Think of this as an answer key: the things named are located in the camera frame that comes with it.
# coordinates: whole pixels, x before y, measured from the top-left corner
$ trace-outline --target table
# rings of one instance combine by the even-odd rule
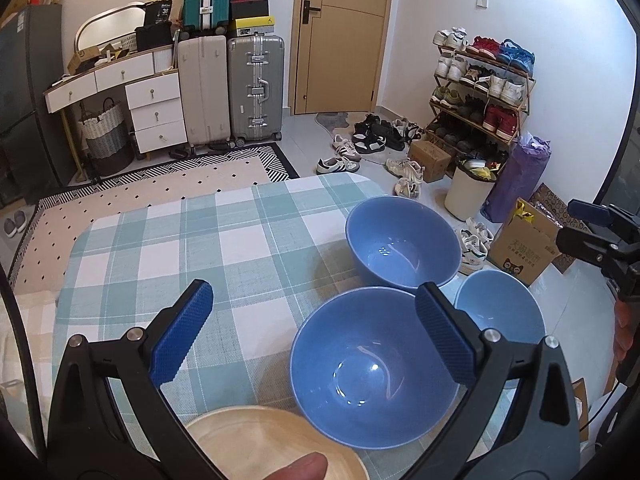
[[[71,335],[104,340],[145,327],[200,278],[214,289],[214,311],[176,378],[162,386],[178,418],[185,424],[239,404],[296,410],[291,343],[316,308],[361,285],[344,226],[356,204],[382,194],[357,174],[330,174],[99,219],[71,253],[58,300],[54,363]],[[134,442],[149,452],[121,386],[113,383]],[[510,401],[503,397],[481,450],[490,447],[504,420]],[[399,478],[441,426],[401,448],[359,450],[370,478]]]

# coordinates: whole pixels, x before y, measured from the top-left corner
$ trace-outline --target silver suitcase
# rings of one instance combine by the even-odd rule
[[[236,145],[282,134],[284,41],[255,34],[227,43],[231,131]]]
[[[228,142],[225,37],[204,36],[178,43],[178,75],[189,143]]]

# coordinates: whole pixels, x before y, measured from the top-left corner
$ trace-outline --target laundry basket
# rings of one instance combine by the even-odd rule
[[[494,186],[495,181],[488,182],[473,174],[460,162],[444,199],[444,207],[459,220],[472,218],[480,211]]]
[[[107,106],[107,101],[111,101],[110,106]],[[133,150],[120,103],[107,98],[102,104],[102,112],[98,114],[87,114],[82,104],[81,108],[82,136],[95,171],[100,176],[108,176],[126,168],[133,160]]]

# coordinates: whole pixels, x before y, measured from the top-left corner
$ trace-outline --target human hand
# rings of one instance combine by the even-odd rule
[[[631,320],[631,309],[628,304],[617,300],[613,311],[616,315],[613,354],[618,361],[622,361],[634,343],[634,334],[628,326]]]
[[[264,480],[323,480],[328,466],[322,453],[309,453]]]

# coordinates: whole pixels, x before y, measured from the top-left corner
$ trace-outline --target bamboo plate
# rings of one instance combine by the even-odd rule
[[[369,480],[356,453],[318,433],[304,418],[264,406],[233,406],[206,413],[186,426],[209,459],[230,480],[262,480],[307,453],[329,461],[325,480]]]

